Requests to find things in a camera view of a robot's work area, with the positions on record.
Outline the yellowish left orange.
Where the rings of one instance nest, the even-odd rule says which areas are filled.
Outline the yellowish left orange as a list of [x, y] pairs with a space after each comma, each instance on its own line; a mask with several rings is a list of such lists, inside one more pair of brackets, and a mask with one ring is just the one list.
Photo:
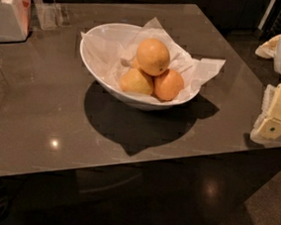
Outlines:
[[138, 68], [130, 68], [120, 78], [120, 87], [124, 92], [150, 95], [154, 84], [152, 77]]

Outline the clear acrylic stand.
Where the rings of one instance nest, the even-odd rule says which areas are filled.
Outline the clear acrylic stand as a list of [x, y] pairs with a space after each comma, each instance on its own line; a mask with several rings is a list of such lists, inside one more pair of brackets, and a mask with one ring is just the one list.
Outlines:
[[55, 30], [62, 25], [62, 9], [55, 0], [52, 0], [52, 3], [45, 3], [44, 0], [33, 1], [42, 30]]

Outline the small hidden back orange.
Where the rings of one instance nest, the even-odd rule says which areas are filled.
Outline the small hidden back orange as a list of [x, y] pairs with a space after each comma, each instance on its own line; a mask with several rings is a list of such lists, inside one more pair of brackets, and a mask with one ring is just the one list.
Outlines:
[[141, 68], [141, 67], [140, 67], [140, 64], [139, 64], [139, 62], [138, 62], [138, 60], [137, 60], [136, 57], [133, 59], [132, 68], [137, 68], [137, 69], [140, 69], [140, 68]]

